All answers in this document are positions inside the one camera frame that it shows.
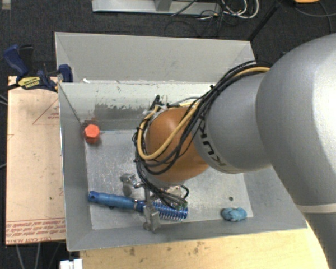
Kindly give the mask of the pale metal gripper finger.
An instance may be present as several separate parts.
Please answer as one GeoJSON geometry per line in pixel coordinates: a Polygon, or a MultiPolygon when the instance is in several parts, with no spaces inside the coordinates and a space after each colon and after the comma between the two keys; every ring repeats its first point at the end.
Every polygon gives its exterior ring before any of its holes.
{"type": "Polygon", "coordinates": [[[122,182],[123,193],[126,197],[130,197],[135,189],[142,186],[135,174],[123,174],[119,179],[122,182]]]}
{"type": "Polygon", "coordinates": [[[143,228],[154,233],[160,227],[159,212],[153,205],[145,205],[143,213],[146,218],[146,221],[143,223],[143,228]]]}

